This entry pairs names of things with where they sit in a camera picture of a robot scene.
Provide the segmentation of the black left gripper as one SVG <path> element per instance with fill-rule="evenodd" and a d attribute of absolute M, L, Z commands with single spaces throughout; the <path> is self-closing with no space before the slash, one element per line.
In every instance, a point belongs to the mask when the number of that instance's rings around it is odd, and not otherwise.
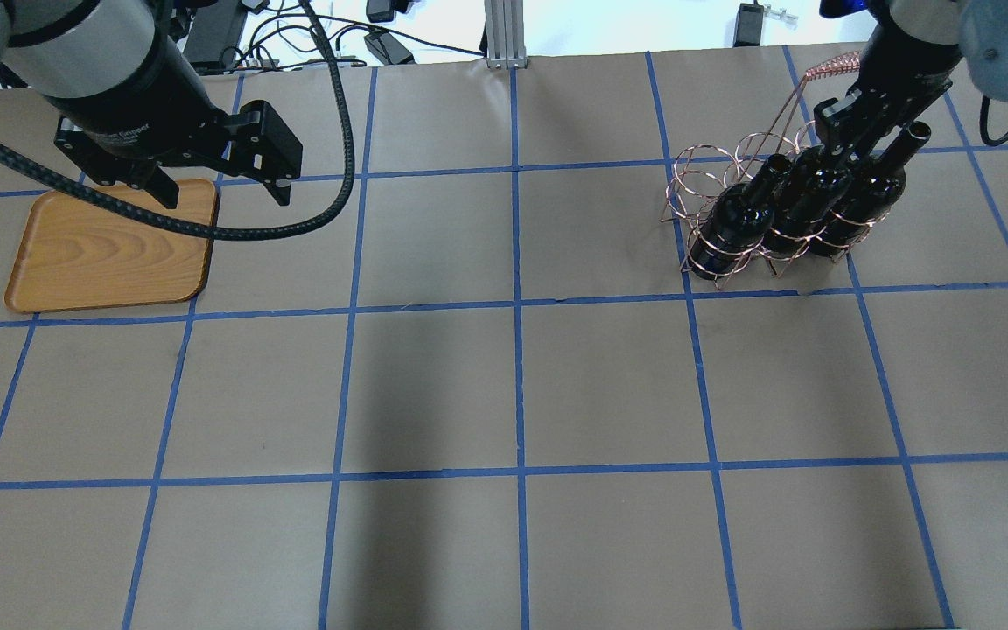
<path fill-rule="evenodd" d="M 228 115 L 212 103 L 200 77 L 176 44 L 152 35 L 143 52 L 108 49 L 87 61 L 129 60 L 112 87 L 73 97 L 53 92 L 62 127 L 53 142 L 100 185 L 123 183 L 146 191 L 168 210 L 179 207 L 180 186 L 165 167 L 204 167 L 265 184 L 280 207 L 291 203 L 304 148 L 264 100 Z"/>

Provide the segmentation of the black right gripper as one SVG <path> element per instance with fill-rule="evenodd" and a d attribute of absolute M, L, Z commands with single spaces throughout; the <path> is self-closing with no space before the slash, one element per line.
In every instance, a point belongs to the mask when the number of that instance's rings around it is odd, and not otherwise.
<path fill-rule="evenodd" d="M 927 27 L 911 33 L 895 17 L 879 17 L 843 97 L 815 105 L 820 157 L 828 167 L 863 158 L 895 127 L 904 127 L 951 88 L 963 60 L 957 36 Z"/>

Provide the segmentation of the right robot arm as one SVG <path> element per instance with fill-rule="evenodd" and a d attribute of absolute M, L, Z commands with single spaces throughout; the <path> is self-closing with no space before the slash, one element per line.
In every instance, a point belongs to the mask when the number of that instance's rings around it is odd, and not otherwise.
<path fill-rule="evenodd" d="M 867 11 L 876 21 L 851 88 L 813 111 L 818 139 L 837 159 L 867 155 L 919 118 L 961 61 L 981 95 L 1008 102 L 1008 1 L 823 1 L 818 11 L 829 19 Z"/>

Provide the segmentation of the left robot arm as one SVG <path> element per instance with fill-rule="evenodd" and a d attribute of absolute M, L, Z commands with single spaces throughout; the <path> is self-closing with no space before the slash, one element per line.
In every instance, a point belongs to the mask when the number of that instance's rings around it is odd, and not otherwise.
<path fill-rule="evenodd" d="M 217 108 L 144 1 L 0 1 L 0 67 L 60 115 L 55 144 L 93 182 L 179 203 L 171 167 L 213 169 L 291 200 L 303 145 L 264 101 Z"/>

